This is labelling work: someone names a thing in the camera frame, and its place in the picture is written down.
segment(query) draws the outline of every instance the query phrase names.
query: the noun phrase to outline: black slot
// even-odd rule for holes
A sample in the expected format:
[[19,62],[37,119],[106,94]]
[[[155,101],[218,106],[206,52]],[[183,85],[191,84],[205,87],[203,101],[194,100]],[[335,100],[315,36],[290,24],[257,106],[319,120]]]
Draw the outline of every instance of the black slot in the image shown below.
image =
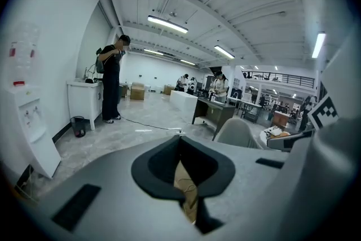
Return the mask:
[[73,231],[81,217],[84,215],[91,202],[100,191],[100,187],[86,184],[62,207],[52,220],[67,229]]

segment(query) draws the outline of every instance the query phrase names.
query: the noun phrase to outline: trash can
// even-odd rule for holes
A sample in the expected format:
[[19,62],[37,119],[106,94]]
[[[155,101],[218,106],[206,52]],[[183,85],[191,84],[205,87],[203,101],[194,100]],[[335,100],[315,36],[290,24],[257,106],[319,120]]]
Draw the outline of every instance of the trash can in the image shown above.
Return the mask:
[[85,136],[85,123],[83,117],[81,116],[72,117],[70,119],[70,123],[72,124],[74,135],[77,138],[81,138]]

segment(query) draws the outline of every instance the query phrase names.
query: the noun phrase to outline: balcony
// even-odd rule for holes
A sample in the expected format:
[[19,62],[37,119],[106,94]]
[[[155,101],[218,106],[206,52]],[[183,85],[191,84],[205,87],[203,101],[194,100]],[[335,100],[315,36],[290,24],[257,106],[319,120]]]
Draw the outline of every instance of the balcony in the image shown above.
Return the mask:
[[315,89],[315,79],[311,77],[286,75],[284,73],[274,72],[242,71],[242,73],[245,76],[246,81],[259,80],[262,81],[262,83],[265,83],[264,81],[270,82],[270,85],[286,85],[291,87],[300,87],[306,90]]

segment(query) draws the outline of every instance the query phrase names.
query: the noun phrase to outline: white shirt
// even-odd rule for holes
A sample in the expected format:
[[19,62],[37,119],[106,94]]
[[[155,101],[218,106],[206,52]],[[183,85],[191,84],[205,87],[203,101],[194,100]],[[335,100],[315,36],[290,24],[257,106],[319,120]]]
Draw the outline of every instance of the white shirt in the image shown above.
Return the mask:
[[197,89],[197,82],[195,80],[188,81],[188,88],[191,90],[191,85],[193,85],[193,92],[196,92]]
[[[228,88],[228,80],[219,80],[216,79],[213,84],[214,89],[216,90],[223,90]],[[225,97],[227,95],[227,91],[224,91],[223,93],[219,93],[218,97]]]
[[305,109],[307,111],[311,111],[315,105],[316,105],[316,99],[315,99],[315,97],[311,97],[310,102],[307,104]]
[[186,83],[186,78],[184,76],[181,76],[180,78],[178,78],[178,81],[180,81],[179,87],[184,87],[183,84]]

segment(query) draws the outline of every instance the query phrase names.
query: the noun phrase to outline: white chair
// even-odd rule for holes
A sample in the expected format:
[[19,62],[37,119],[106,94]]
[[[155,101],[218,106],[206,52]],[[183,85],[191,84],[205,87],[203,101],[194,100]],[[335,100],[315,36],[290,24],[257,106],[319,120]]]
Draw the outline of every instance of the white chair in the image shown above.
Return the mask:
[[245,148],[263,149],[253,138],[247,123],[238,118],[228,119],[215,136],[214,141]]

